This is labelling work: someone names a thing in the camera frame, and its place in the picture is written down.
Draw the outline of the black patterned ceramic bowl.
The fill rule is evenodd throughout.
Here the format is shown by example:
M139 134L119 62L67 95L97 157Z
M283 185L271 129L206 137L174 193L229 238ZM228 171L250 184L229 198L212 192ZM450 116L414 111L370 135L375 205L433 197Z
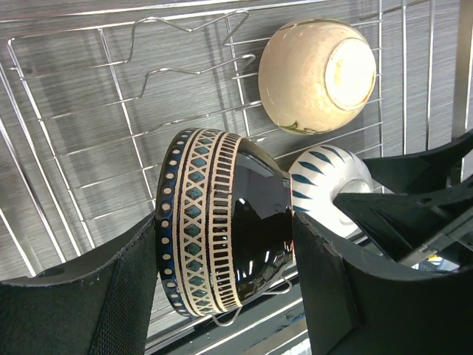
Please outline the black patterned ceramic bowl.
M290 176L255 143L178 132L155 202L157 264L174 310L204 317L263 295L293 262Z

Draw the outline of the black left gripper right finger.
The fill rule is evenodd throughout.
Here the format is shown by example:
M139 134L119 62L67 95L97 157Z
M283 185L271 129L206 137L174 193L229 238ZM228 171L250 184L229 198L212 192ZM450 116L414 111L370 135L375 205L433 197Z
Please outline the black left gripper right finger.
M472 270L387 260L295 213L293 234L315 354L470 354Z

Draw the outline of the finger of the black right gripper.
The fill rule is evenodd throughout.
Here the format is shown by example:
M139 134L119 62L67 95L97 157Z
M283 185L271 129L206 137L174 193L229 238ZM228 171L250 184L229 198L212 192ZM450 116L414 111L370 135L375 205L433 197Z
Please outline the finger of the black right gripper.
M421 194L446 187L448 173L472 151L472 131L424 152L367 158L372 178L396 194Z
M334 204L394 261L472 252L472 182L434 192L399 195L343 193Z

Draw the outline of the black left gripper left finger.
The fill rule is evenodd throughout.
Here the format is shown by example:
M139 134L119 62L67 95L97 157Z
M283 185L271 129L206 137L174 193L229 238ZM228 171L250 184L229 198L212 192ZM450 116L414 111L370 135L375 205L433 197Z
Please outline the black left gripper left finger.
M143 354L156 282L148 215L69 262L1 281L1 353Z

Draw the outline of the beige floral ceramic bowl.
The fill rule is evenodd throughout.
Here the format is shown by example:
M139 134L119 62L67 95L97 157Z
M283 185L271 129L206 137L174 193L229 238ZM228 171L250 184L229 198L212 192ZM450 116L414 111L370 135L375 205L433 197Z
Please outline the beige floral ceramic bowl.
M358 29L308 18L270 37L259 61L258 90L276 126L317 135L351 122L370 99L376 76L374 53Z

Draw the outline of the white blue-petal bowl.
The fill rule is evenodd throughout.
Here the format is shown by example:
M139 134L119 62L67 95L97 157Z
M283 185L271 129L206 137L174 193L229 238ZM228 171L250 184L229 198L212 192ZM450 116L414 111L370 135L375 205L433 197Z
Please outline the white blue-petal bowl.
M303 152L289 169L292 206L340 237L347 238L357 225L334 203L340 193L371 193L373 181L365 163L354 153L332 145Z

